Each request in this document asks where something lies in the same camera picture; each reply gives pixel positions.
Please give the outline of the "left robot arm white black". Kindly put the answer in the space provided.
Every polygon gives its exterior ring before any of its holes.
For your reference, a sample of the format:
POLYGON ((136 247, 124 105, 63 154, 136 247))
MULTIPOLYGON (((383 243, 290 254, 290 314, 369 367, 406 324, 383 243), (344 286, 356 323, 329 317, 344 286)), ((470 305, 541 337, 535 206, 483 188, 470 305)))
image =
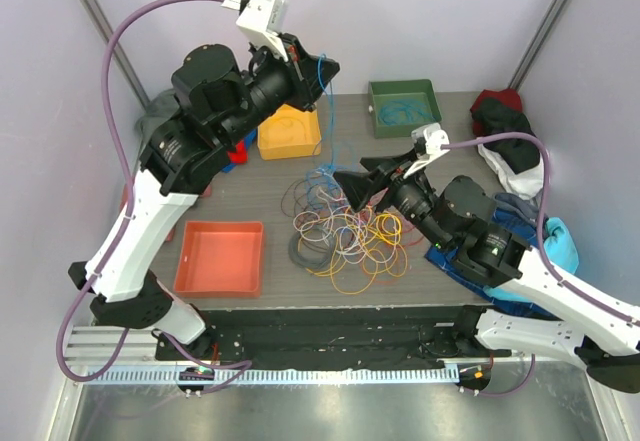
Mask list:
POLYGON ((296 36, 279 39, 282 56, 251 47, 245 70, 229 47, 213 44, 191 51, 172 74, 178 107, 145 145, 117 224, 91 260, 69 268, 76 287, 93 293, 90 309, 101 323, 163 331, 193 360, 211 352, 207 322, 161 285, 150 265, 236 145, 283 105, 312 110, 339 72, 337 61, 307 53, 296 36))

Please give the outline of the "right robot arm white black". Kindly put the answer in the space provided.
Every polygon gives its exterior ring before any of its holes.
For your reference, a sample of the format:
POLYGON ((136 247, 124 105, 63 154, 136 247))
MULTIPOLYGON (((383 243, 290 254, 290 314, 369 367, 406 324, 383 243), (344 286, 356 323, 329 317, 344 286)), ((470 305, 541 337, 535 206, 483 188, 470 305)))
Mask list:
POLYGON ((354 211, 379 195, 376 210, 395 208, 465 279, 523 296, 554 317, 518 319, 475 309, 451 332, 457 352, 472 356, 485 347, 542 355, 579 367, 612 390, 638 393, 638 306, 559 268, 542 246, 496 224, 494 200, 470 177, 456 176, 436 192, 413 151, 361 164, 361 172, 333 175, 354 211))

